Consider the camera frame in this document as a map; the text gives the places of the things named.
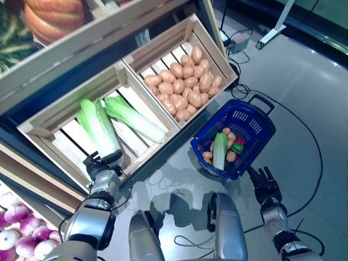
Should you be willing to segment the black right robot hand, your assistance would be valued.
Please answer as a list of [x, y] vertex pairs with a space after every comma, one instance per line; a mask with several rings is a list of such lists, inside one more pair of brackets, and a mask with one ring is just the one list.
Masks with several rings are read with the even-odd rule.
[[278, 183], [274, 179], [267, 166], [255, 170], [252, 166], [247, 168], [250, 180], [254, 186], [254, 194], [258, 203], [262, 206], [267, 201], [281, 203], [282, 194]]

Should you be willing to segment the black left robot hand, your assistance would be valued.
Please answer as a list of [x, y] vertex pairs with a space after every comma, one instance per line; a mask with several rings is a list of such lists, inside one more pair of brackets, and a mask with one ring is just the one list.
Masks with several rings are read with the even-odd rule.
[[122, 184], [120, 176], [123, 174], [123, 170], [116, 162], [120, 159], [123, 159], [123, 153], [120, 149], [103, 158], [98, 156], [98, 152], [88, 155], [83, 161], [91, 179], [86, 187], [92, 191], [96, 190], [97, 185], [114, 182], [119, 188]]

